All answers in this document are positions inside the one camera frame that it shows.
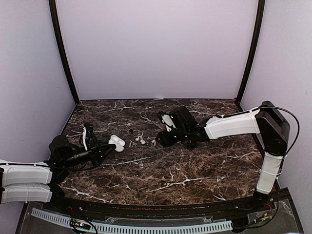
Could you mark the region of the white earbud charging case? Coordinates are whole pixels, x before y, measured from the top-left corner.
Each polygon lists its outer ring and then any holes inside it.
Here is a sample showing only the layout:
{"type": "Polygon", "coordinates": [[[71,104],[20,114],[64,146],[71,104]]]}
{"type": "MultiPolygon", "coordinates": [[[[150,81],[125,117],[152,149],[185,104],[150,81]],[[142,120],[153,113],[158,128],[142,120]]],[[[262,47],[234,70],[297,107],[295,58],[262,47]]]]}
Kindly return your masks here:
{"type": "Polygon", "coordinates": [[[111,135],[108,143],[114,144],[116,146],[115,151],[117,151],[117,152],[122,152],[124,150],[124,146],[126,144],[126,142],[123,139],[121,139],[120,137],[118,137],[116,135],[111,135]]]}

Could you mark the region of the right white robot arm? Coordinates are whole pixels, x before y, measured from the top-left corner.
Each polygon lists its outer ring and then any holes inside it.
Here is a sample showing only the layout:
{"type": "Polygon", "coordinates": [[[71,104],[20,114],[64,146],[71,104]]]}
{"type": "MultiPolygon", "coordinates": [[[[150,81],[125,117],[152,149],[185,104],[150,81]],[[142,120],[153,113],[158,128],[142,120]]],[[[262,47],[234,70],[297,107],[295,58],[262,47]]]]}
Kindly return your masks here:
{"type": "Polygon", "coordinates": [[[160,111],[158,119],[166,129],[156,136],[162,147],[184,143],[193,148],[199,142],[209,142],[222,137],[244,134],[260,135],[264,145],[264,159],[256,186],[257,194],[249,200],[249,208],[260,211],[268,203],[268,195],[282,172],[282,165],[288,152],[294,146],[289,144],[290,124],[282,112],[291,112],[264,101],[253,109],[230,114],[217,115],[200,122],[192,116],[185,106],[175,108],[169,113],[160,111]]]}

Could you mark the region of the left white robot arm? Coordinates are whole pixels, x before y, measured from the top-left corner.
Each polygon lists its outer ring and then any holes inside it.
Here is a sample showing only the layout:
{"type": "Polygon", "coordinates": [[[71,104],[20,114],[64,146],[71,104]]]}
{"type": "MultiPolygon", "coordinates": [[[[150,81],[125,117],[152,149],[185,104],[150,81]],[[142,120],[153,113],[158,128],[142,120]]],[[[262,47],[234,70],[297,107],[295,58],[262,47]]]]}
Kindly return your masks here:
{"type": "Polygon", "coordinates": [[[59,135],[49,144],[48,160],[35,163],[1,160],[0,202],[49,202],[57,212],[65,212],[69,202],[58,185],[71,172],[99,167],[112,151],[121,152],[125,146],[125,141],[116,135],[111,135],[107,142],[97,139],[91,123],[84,124],[80,142],[82,145],[78,146],[65,135],[59,135]]]}

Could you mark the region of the white earbud pair on table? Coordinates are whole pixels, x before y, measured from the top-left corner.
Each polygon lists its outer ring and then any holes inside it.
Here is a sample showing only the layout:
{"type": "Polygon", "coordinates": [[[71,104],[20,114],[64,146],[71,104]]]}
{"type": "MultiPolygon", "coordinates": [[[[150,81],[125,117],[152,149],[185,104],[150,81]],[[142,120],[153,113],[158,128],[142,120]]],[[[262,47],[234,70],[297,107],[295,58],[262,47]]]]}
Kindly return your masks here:
{"type": "Polygon", "coordinates": [[[135,138],[135,141],[139,141],[142,145],[145,145],[146,144],[146,141],[143,139],[142,136],[137,136],[135,138]]]}

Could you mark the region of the green circuit board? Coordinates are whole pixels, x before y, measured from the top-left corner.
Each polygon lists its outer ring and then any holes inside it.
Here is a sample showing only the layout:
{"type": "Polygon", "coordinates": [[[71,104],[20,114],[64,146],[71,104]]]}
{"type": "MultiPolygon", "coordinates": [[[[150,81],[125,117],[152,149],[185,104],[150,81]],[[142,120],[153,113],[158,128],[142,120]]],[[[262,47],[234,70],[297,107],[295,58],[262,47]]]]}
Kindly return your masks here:
{"type": "Polygon", "coordinates": [[[90,230],[91,226],[82,220],[71,219],[70,220],[70,227],[77,229],[77,230],[90,230]]]}

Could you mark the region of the left black frame post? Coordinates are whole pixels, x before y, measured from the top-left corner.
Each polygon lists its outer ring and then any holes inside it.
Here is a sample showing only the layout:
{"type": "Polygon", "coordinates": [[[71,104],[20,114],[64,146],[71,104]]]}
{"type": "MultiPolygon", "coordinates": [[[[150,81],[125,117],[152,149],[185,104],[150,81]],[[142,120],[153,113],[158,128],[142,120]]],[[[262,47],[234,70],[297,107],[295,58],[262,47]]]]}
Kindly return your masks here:
{"type": "Polygon", "coordinates": [[[63,66],[64,73],[65,73],[65,77],[67,80],[67,84],[69,86],[71,96],[74,100],[75,105],[78,105],[80,100],[79,100],[78,93],[74,84],[74,80],[71,74],[69,62],[68,62],[66,51],[65,51],[65,46],[64,46],[64,42],[62,38],[62,32],[60,28],[58,10],[57,10],[57,1],[49,0],[48,2],[49,2],[49,9],[50,9],[53,30],[55,34],[57,47],[58,47],[58,52],[59,52],[62,66],[63,66]]]}

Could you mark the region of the black frame post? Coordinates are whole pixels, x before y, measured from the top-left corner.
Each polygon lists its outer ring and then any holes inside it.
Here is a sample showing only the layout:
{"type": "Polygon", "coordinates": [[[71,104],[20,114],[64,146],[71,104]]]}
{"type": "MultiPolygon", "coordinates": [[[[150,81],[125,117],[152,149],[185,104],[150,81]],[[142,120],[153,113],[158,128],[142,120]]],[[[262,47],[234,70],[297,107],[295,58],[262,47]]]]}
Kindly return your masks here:
{"type": "Polygon", "coordinates": [[[58,10],[57,10],[57,1],[49,0],[48,2],[49,2],[49,9],[50,9],[53,30],[55,34],[57,47],[58,47],[58,52],[59,52],[62,66],[63,66],[64,73],[65,73],[65,77],[67,80],[67,84],[69,86],[71,96],[74,100],[75,105],[78,105],[80,100],[79,100],[78,93],[74,84],[74,80],[71,74],[69,62],[68,62],[66,51],[65,51],[65,46],[64,46],[64,42],[62,38],[62,32],[60,28],[58,10]]]}
{"type": "Polygon", "coordinates": [[[250,77],[250,73],[252,70],[254,57],[256,54],[258,40],[259,40],[259,36],[260,36],[262,21],[263,21],[265,2],[266,2],[265,0],[259,0],[258,1],[251,45],[250,45],[250,49],[249,49],[244,73],[242,76],[242,80],[240,83],[240,87],[238,89],[238,93],[237,93],[237,96],[235,98],[235,103],[237,106],[240,106],[240,104],[242,102],[242,99],[243,99],[243,96],[244,96],[244,93],[245,93],[245,90],[246,90],[246,87],[248,84],[248,80],[250,77]]]}

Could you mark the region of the black front rail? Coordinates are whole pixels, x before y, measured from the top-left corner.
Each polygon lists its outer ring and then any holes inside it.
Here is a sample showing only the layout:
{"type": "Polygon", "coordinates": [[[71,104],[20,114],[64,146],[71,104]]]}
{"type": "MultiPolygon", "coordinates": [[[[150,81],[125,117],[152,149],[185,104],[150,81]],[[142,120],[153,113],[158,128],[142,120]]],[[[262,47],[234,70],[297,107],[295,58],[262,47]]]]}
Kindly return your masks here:
{"type": "Polygon", "coordinates": [[[229,201],[202,203],[195,205],[176,206],[139,206],[119,205],[66,198],[66,206],[70,205],[74,217],[88,220],[104,220],[107,217],[142,218],[142,219],[170,219],[212,216],[214,218],[237,218],[252,212],[264,211],[268,208],[255,208],[251,204],[252,197],[245,197],[229,201]]]}

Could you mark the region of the right black frame post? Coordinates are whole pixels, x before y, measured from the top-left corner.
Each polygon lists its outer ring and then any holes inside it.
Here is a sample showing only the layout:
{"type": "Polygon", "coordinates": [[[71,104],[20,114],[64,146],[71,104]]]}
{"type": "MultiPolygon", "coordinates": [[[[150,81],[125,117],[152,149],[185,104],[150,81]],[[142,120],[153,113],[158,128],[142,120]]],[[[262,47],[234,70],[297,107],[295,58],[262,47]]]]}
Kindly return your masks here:
{"type": "Polygon", "coordinates": [[[259,0],[258,1],[251,45],[250,45],[250,49],[249,49],[244,73],[242,76],[242,80],[240,83],[240,87],[238,89],[238,93],[237,93],[237,96],[235,98],[235,103],[237,106],[240,106],[240,104],[242,102],[242,99],[243,99],[243,96],[244,96],[244,93],[245,93],[245,90],[246,90],[246,87],[248,84],[248,80],[250,77],[250,73],[252,70],[254,57],[256,54],[258,40],[259,40],[259,36],[260,36],[262,21],[263,21],[265,2],[266,2],[265,0],[259,0]]]}

